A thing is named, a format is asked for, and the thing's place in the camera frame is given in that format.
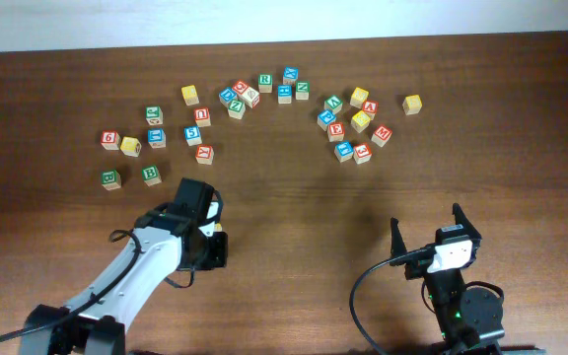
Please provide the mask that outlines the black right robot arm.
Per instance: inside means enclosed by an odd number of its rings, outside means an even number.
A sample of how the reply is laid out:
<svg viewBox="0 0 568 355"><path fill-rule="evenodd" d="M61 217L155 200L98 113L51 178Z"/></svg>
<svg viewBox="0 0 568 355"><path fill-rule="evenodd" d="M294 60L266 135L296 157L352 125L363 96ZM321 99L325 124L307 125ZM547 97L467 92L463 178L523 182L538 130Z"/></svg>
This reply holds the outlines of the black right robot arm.
<svg viewBox="0 0 568 355"><path fill-rule="evenodd" d="M421 279L432 312L442 332L440 354L544 354L530 346L502 347L505 294L483 281L466 283L462 271L476 261L482 236L461 207L454 204L455 223L435 233L435 241L422 248L406 248L398 220L390 220L392 266L403 266L407 280Z"/></svg>

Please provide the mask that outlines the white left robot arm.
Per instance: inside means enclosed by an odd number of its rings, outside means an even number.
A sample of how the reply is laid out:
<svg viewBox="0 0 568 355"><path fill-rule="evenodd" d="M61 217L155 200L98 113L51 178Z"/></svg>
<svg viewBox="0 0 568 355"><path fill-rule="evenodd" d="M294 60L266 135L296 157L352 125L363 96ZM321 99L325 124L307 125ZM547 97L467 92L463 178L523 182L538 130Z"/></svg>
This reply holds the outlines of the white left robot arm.
<svg viewBox="0 0 568 355"><path fill-rule="evenodd" d="M139 217L130 231L116 230L113 240L129 239L109 266L62 307L37 306L25 326L37 326L21 338L21 354L124 354L125 335L155 289L175 271L224 267L227 234L219 225L222 204L214 201L201 221L173 214L171 203Z"/></svg>

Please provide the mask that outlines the red 6 I block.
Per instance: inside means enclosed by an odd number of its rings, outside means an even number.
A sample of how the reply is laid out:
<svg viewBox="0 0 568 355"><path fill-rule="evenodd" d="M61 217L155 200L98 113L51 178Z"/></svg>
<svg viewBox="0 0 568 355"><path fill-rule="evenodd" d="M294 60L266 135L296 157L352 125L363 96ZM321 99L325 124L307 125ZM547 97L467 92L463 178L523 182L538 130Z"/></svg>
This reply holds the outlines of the red 6 I block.
<svg viewBox="0 0 568 355"><path fill-rule="evenodd" d="M101 135L101 145L106 150L117 151L120 149L121 137L117 131L105 130Z"/></svg>

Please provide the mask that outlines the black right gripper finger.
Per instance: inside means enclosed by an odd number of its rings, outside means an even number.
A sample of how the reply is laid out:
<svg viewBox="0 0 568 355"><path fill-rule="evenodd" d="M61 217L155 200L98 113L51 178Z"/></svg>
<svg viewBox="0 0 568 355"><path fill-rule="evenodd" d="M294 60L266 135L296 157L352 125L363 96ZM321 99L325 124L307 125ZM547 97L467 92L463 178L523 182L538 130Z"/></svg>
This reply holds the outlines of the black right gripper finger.
<svg viewBox="0 0 568 355"><path fill-rule="evenodd" d="M407 249L398 227L398 220L393 217L390 218L390 235L391 235L390 256L392 258L400 258L405 254L407 254Z"/></svg>
<svg viewBox="0 0 568 355"><path fill-rule="evenodd" d="M465 233L469 235L469 238L473 241L480 241L480 233L474 228L474 226L467 219L462 211L462 208L458 203L453 204L453 215L457 225L462 225Z"/></svg>

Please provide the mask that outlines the green R block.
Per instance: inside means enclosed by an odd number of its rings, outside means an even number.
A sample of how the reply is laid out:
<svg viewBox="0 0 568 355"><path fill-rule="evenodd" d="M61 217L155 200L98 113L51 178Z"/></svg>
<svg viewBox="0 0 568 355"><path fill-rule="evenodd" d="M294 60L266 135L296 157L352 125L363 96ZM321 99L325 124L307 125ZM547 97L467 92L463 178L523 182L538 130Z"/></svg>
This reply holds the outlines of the green R block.
<svg viewBox="0 0 568 355"><path fill-rule="evenodd" d="M271 93L273 90L273 77L271 74L260 73L258 75L258 90L261 93Z"/></svg>

